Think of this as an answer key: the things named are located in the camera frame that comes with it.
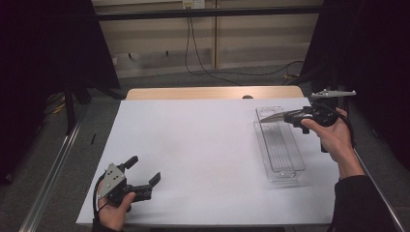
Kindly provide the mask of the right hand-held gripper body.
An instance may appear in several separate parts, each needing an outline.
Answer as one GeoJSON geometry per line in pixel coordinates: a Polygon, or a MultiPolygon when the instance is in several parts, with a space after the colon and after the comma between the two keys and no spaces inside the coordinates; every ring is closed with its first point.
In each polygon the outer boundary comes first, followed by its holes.
{"type": "Polygon", "coordinates": [[[345,123],[349,129],[350,139],[352,145],[354,142],[354,131],[351,122],[346,116],[337,112],[338,101],[344,97],[353,97],[356,95],[355,91],[339,91],[324,89],[317,93],[312,93],[312,102],[310,103],[311,112],[308,116],[322,127],[332,126],[338,119],[345,123]]]}

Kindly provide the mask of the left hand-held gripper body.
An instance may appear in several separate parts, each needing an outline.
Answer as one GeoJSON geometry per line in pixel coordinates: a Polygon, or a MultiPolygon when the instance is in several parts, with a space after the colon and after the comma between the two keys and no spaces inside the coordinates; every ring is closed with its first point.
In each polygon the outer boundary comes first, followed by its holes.
{"type": "Polygon", "coordinates": [[[125,176],[125,165],[111,163],[103,175],[98,198],[106,197],[112,204],[119,205],[126,196],[127,177],[125,176]]]}

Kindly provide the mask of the clear plastic packaging box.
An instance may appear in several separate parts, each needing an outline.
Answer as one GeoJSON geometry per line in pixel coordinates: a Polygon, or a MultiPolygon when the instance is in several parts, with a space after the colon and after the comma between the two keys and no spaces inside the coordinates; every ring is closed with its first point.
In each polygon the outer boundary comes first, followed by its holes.
{"type": "Polygon", "coordinates": [[[296,183],[306,167],[289,124],[283,120],[260,122],[260,119],[280,112],[283,112],[280,106],[258,107],[253,125],[268,181],[296,183]]]}

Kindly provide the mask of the person's right hand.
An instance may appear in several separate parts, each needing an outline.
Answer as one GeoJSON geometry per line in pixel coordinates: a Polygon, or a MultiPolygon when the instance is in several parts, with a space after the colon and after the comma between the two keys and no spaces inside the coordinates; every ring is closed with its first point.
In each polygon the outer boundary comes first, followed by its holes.
{"type": "Polygon", "coordinates": [[[329,127],[320,126],[311,119],[303,119],[302,125],[317,134],[323,147],[338,164],[350,162],[355,157],[350,130],[342,119],[338,118],[329,127]]]}

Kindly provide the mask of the person's left hand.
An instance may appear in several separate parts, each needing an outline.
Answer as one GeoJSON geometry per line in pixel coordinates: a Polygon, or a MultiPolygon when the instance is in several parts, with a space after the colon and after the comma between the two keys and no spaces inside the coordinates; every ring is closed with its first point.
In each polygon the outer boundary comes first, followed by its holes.
{"type": "Polygon", "coordinates": [[[115,232],[121,232],[124,228],[127,210],[134,198],[134,192],[128,193],[118,207],[110,206],[106,197],[100,199],[98,201],[100,224],[115,232]]]}

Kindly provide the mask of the black curtain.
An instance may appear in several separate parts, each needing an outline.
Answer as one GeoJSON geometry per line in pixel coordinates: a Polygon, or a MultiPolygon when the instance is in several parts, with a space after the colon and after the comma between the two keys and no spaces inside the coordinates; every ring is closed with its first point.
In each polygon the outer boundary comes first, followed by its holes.
{"type": "Polygon", "coordinates": [[[81,103],[119,80],[92,0],[0,0],[0,185],[13,179],[46,100],[81,103]]]}
{"type": "Polygon", "coordinates": [[[410,0],[323,0],[301,74],[319,70],[356,103],[410,171],[410,0]]]}

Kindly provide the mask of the wooden table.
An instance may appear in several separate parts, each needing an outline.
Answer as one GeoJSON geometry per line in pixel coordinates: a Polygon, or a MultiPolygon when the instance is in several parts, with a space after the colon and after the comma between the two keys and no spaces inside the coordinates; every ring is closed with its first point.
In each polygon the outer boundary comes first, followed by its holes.
{"type": "Polygon", "coordinates": [[[254,99],[302,98],[297,86],[224,86],[224,87],[178,87],[134,88],[126,100],[208,100],[241,99],[251,95],[254,99]]]}

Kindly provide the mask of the black horizontal metal bar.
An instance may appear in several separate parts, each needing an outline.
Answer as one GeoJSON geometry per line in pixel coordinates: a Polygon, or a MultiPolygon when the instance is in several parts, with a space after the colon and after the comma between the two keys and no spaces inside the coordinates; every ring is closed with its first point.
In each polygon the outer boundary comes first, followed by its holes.
{"type": "Polygon", "coordinates": [[[243,16],[243,15],[305,15],[305,14],[319,14],[323,11],[324,11],[324,8],[321,6],[196,9],[196,10],[151,11],[151,12],[102,13],[102,14],[95,14],[94,18],[98,21],[109,21],[109,20],[168,19],[168,18],[193,18],[193,17],[243,16]]]}

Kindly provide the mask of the metal floor rail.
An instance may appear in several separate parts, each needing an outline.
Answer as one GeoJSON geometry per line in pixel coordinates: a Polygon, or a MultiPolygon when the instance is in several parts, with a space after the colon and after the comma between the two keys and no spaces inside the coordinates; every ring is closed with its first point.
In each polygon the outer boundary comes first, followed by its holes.
{"type": "Polygon", "coordinates": [[[63,170],[66,160],[76,141],[77,135],[82,126],[88,108],[82,108],[77,113],[77,121],[73,124],[71,131],[65,136],[65,140],[52,164],[40,192],[32,204],[27,216],[22,222],[18,232],[36,232],[38,225],[43,217],[44,210],[48,204],[51,194],[58,182],[59,176],[63,170]]]}
{"type": "Polygon", "coordinates": [[[356,152],[393,214],[397,232],[410,232],[410,172],[395,158],[353,97],[341,98],[355,138],[356,152]]]}

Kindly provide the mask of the white wall power outlet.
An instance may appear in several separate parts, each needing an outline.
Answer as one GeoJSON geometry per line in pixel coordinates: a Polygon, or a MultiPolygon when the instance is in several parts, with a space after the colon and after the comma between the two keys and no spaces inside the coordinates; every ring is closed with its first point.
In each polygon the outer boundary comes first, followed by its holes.
{"type": "Polygon", "coordinates": [[[182,0],[184,10],[202,10],[205,8],[205,0],[182,0]]]}

